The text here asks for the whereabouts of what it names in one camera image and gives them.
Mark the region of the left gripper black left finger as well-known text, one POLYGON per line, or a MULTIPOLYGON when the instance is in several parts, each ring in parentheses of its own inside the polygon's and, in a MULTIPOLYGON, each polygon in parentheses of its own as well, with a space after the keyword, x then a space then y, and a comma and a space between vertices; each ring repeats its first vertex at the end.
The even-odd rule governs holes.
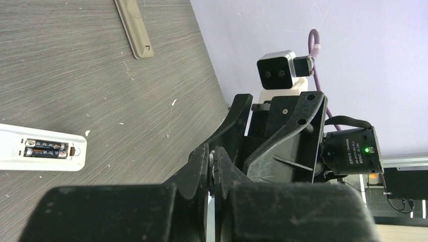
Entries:
POLYGON ((161 184, 64 186, 38 202, 20 241, 206 241, 208 144, 161 184))

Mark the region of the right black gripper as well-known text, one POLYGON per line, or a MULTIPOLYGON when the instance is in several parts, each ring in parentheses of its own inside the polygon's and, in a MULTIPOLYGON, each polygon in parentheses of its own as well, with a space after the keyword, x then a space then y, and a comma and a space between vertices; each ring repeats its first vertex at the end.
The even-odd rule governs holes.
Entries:
POLYGON ((223 122, 204 141, 209 150, 223 147, 253 182, 313 183, 327 97, 309 91, 253 105, 252 100, 251 94, 235 95, 223 122), (244 138, 250 108, 252 118, 244 138))

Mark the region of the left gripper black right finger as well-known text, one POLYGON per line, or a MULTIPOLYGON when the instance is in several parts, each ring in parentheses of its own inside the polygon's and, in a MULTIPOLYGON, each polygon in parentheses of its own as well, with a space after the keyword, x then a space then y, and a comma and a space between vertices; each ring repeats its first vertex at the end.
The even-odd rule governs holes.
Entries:
POLYGON ((216 147, 216 241, 380 241, 359 194, 344 185, 257 183, 216 147))

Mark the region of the white battery cover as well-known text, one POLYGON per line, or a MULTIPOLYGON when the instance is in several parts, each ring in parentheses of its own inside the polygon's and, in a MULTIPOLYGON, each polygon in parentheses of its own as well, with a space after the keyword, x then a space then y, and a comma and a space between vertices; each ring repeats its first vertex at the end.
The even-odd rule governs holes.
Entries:
POLYGON ((211 150, 209 154, 208 164, 208 193, 211 197, 214 197, 214 179, 213 179, 213 167, 214 167, 215 151, 211 150))

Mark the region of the black battery with white end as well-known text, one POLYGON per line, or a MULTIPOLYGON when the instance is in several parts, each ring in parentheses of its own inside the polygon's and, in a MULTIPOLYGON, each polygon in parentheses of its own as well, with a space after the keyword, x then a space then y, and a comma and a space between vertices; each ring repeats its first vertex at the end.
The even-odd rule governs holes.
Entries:
POLYGON ((66 151, 26 148, 24 151, 24 156, 35 158, 66 159, 68 154, 66 151))

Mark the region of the white remote control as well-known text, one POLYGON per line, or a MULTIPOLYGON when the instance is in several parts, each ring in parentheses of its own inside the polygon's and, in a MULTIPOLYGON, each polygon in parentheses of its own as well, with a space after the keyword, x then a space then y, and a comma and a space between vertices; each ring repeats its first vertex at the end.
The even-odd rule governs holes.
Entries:
POLYGON ((1 170, 79 171, 85 165, 83 136, 1 124, 1 170), (37 139, 68 144, 66 159, 25 157, 25 141, 37 139))

